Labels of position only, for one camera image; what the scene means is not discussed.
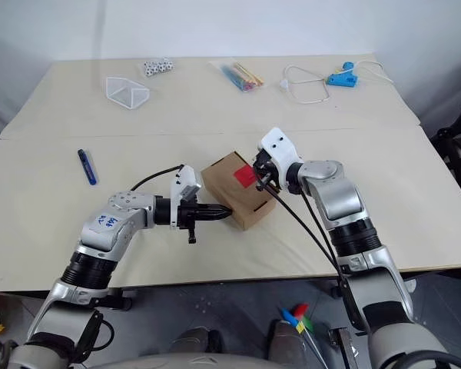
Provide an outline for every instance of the cardboard box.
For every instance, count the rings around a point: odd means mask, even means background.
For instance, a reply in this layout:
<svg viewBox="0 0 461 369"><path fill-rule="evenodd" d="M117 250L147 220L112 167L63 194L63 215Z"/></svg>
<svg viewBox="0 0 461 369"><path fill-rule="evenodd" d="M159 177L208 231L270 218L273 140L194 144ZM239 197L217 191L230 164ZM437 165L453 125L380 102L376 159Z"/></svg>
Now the cardboard box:
<svg viewBox="0 0 461 369"><path fill-rule="evenodd" d="M213 163L201 172L207 190L223 205L244 229L256 224L275 207L275 199L256 189L249 164L237 153Z"/></svg>

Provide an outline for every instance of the beige tabletop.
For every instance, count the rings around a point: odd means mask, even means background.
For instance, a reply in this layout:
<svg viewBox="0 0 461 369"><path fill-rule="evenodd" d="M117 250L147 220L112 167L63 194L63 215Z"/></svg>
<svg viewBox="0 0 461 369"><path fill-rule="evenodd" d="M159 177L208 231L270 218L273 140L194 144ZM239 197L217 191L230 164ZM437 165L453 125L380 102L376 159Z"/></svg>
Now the beige tabletop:
<svg viewBox="0 0 461 369"><path fill-rule="evenodd" d="M331 99L321 104L294 103L278 88L288 65L326 76L346 61L363 59L376 60L373 55L236 58L266 83L262 89L246 93L211 64L215 58L176 58L173 71L150 78L141 72L143 60L57 62L0 138L207 135L266 131L273 126L307 131L418 125L394 86L361 69L356 71L361 79L355 88L330 86ZM109 76L139 81L151 90L150 99L133 111L107 100L104 82ZM297 71L291 77L311 78ZM320 84L300 86L296 93L304 100L323 94Z"/></svg>
<svg viewBox="0 0 461 369"><path fill-rule="evenodd" d="M402 271L461 267L461 191L422 129L282 129L304 159L345 165L380 239ZM247 160L266 131L0 140L0 291L49 289L84 221L116 191L181 162L201 170L237 150ZM90 186L76 151L88 149L99 183ZM171 176L141 191L169 195ZM300 197L282 194L303 219ZM212 201L203 189L202 201ZM111 286L331 275L299 224L277 206L248 231L229 218L197 224L197 243L167 227L140 231Z"/></svg>

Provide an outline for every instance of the white cable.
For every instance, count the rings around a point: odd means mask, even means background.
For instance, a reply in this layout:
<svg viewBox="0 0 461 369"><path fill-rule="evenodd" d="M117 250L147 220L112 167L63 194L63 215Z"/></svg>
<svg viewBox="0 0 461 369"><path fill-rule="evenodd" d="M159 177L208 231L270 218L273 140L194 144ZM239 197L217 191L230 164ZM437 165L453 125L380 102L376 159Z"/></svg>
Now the white cable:
<svg viewBox="0 0 461 369"><path fill-rule="evenodd" d="M378 61L372 61L372 60L364 59L364 60L359 60L359 61L355 62L353 64L353 68L345 69L344 71L338 71L338 72L336 72L334 74L335 75L342 75L343 73L353 71L354 69L362 68L362 69L365 69L366 71L368 71L369 73L371 73L372 75L375 75L376 77L383 79L384 81L388 81L389 83L394 83L391 78L388 78L385 75L381 75L380 73L376 73L375 71L373 71L372 69L369 69L367 67L360 66L362 63L364 63L364 64L365 63L374 64L374 65L377 65L380 68L381 71L383 70L383 65L381 63L379 63Z"/></svg>
<svg viewBox="0 0 461 369"><path fill-rule="evenodd" d="M303 71L307 74L310 74L310 75L313 75L314 79L304 79L302 81L294 81L294 80L291 80L288 76L289 74L289 70L291 69L298 69L300 71ZM323 83L323 87L324 87L324 91L326 92L326 97L325 98L321 98L321 99L317 99L317 100L310 100L310 101L303 101L303 100L300 100L299 98L297 98L297 96L292 92L291 90L291 87L293 85L303 85L303 84L306 84L306 83L314 83L314 82L322 82ZM326 79L312 71L308 71L304 68L301 68L301 67L298 67L296 65L288 65L287 67L285 67L284 69L284 79L280 82L280 87L283 88L288 97L290 98L290 100L293 100L295 101L297 104L317 104L319 102L323 102L323 101L326 101L330 98L330 93L328 92L328 88L326 87Z"/></svg>

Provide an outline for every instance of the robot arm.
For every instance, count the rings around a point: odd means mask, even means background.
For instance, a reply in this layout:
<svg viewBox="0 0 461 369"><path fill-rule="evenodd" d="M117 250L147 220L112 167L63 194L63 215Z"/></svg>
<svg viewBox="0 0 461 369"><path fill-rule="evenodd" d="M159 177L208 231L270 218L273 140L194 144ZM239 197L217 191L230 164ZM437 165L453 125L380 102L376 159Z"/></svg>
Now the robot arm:
<svg viewBox="0 0 461 369"><path fill-rule="evenodd" d="M111 273L135 232L156 224L188 229L196 242L195 221L227 217L219 204L198 204L201 188L189 166L171 183L171 198L135 191L118 192L85 222L69 266L59 278L28 331L28 342L13 350L9 366L63 369L85 361L94 349L102 314L95 306L108 295Z"/></svg>
<svg viewBox="0 0 461 369"><path fill-rule="evenodd" d="M356 186L338 161L306 161L278 128L258 147L255 171L263 185L273 181L315 202L330 234L340 269L340 290L352 325L369 335L373 368L390 368L415 351L446 352L413 321L413 303L386 246L382 245Z"/></svg>

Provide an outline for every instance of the table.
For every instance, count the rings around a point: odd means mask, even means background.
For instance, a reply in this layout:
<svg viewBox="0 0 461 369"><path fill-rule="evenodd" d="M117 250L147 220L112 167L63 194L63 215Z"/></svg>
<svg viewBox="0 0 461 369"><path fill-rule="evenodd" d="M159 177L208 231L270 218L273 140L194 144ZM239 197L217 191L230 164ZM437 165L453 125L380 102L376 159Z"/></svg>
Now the table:
<svg viewBox="0 0 461 369"><path fill-rule="evenodd" d="M145 78L143 60L54 63L34 94L3 130L1 139L45 139L127 135L198 135L414 126L420 122L396 89L384 81L362 79L355 88L330 86L331 99L316 105L289 101L278 88L290 64L329 75L345 61L376 60L373 55L239 58L267 86L243 93L209 62L179 58L173 71ZM104 96L106 77L139 81L151 98L129 111ZM293 75L297 79L310 75ZM305 99L323 93L320 85L297 91ZM319 95L302 95L311 91Z"/></svg>
<svg viewBox="0 0 461 369"><path fill-rule="evenodd" d="M344 163L402 271L461 267L461 192L420 127L285 132L304 158ZM114 192L181 160L197 170L232 150L250 160L265 133L0 140L0 291L49 289L83 222ZM98 185L88 184L78 148L91 152ZM141 191L168 196L170 180L158 178ZM300 197L282 195L309 219ZM203 189L201 200L212 197ZM230 218L199 223L192 245L186 231L138 232L111 286L332 273L299 224L277 206L248 231Z"/></svg>

